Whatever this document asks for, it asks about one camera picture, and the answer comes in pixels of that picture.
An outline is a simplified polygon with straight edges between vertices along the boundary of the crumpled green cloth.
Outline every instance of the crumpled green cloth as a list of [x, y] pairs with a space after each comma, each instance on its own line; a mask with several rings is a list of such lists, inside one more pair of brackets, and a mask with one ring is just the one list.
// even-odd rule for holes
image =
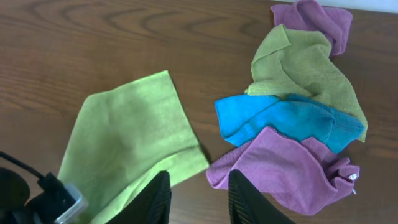
[[254, 83], [246, 93], [282, 99], [296, 93], [332, 106], [363, 123], [359, 140], [365, 142], [368, 122], [351, 83], [330, 61], [330, 50], [321, 32], [287, 29], [283, 24], [273, 28], [254, 56]]
[[168, 71], [89, 96], [77, 117], [58, 178], [89, 202], [78, 223], [103, 224], [161, 170], [175, 185], [205, 170]]

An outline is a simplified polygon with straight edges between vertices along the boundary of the cloth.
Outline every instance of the cloth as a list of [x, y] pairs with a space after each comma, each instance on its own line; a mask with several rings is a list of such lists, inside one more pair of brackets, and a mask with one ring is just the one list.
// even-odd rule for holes
[[175, 185], [205, 170], [203, 155], [168, 71], [89, 96], [58, 178], [89, 202], [79, 223], [106, 223], [159, 171]]
[[237, 95], [217, 100], [215, 105], [221, 136], [235, 146], [272, 126], [296, 141], [314, 136], [339, 153], [364, 130], [357, 118], [300, 95], [289, 95], [286, 100]]
[[228, 189], [229, 172], [240, 170], [284, 207], [314, 215], [353, 191], [359, 167], [349, 163], [313, 137], [299, 143], [266, 127], [255, 140], [215, 161], [206, 177], [213, 188]]
[[252, 62], [254, 83], [249, 95], [291, 93], [309, 97], [358, 118], [365, 130], [368, 122], [348, 79], [329, 60], [330, 43], [320, 32], [273, 28], [258, 48]]
[[271, 7], [275, 26], [284, 24], [289, 29], [320, 31], [331, 44], [330, 55], [346, 50], [349, 27], [353, 15], [345, 9], [321, 7], [316, 0], [298, 0], [292, 5]]

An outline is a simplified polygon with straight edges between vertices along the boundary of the towel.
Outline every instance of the towel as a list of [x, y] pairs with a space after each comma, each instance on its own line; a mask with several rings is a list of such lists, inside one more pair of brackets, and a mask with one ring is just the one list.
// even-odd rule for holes
[[102, 224], [159, 171], [168, 171], [175, 185], [207, 167], [164, 71], [85, 100], [58, 178], [73, 183], [89, 203], [79, 223]]
[[254, 139], [263, 128], [303, 141], [314, 136], [334, 153], [342, 151], [364, 131], [357, 118], [300, 95], [237, 95], [215, 103], [221, 136], [235, 146]]
[[348, 79], [329, 60], [330, 43], [320, 32], [273, 28], [258, 48], [252, 62], [254, 83], [249, 95], [291, 93], [309, 97], [358, 118], [365, 130], [368, 122]]
[[353, 15], [345, 9], [321, 7], [316, 0], [298, 0], [292, 5], [271, 7], [275, 26], [284, 24], [289, 29], [320, 31], [331, 44], [330, 55], [346, 50], [349, 27]]
[[213, 188], [228, 189], [228, 174], [235, 169], [259, 191], [303, 215], [314, 215], [348, 196], [359, 177], [358, 166], [339, 158], [315, 138], [299, 143], [270, 127], [215, 161], [206, 177]]

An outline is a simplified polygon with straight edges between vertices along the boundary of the wooden table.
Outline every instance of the wooden table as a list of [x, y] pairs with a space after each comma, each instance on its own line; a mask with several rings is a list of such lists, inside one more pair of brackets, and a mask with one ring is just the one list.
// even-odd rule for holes
[[[222, 140], [214, 102], [242, 93], [273, 27], [254, 0], [0, 0], [1, 150], [58, 172], [84, 99], [169, 69], [188, 119], [214, 161]], [[333, 59], [369, 121], [366, 143], [342, 153], [361, 166], [356, 196], [297, 223], [398, 222], [398, 15], [351, 10], [347, 51]], [[20, 172], [39, 190], [35, 178]], [[204, 173], [175, 186], [170, 223], [229, 223], [228, 193]]]

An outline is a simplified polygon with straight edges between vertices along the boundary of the microfiber cloth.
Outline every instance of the microfiber cloth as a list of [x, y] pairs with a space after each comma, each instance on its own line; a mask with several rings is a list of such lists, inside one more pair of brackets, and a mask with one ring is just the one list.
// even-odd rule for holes
[[259, 191], [303, 215], [314, 215], [348, 196], [359, 177], [358, 166], [339, 158], [315, 138], [299, 143], [270, 127], [212, 163], [206, 176], [213, 188], [228, 189], [228, 174], [235, 169]]
[[273, 28], [252, 62], [249, 95], [276, 95], [285, 99], [296, 93], [332, 106], [358, 118], [365, 130], [368, 122], [348, 79], [329, 60], [331, 45], [320, 32]]
[[314, 136], [334, 153], [342, 151], [364, 130], [355, 117], [300, 95], [236, 95], [215, 103], [221, 136], [235, 146], [254, 139], [263, 128], [303, 141]]
[[349, 27], [353, 15], [345, 9], [321, 7], [316, 0], [298, 0], [292, 5], [271, 7], [275, 26], [284, 24], [289, 29], [320, 31], [331, 43], [331, 55], [346, 50]]
[[89, 96], [58, 178], [89, 202], [79, 223], [103, 224], [157, 175], [175, 185], [205, 170], [203, 155], [168, 71]]

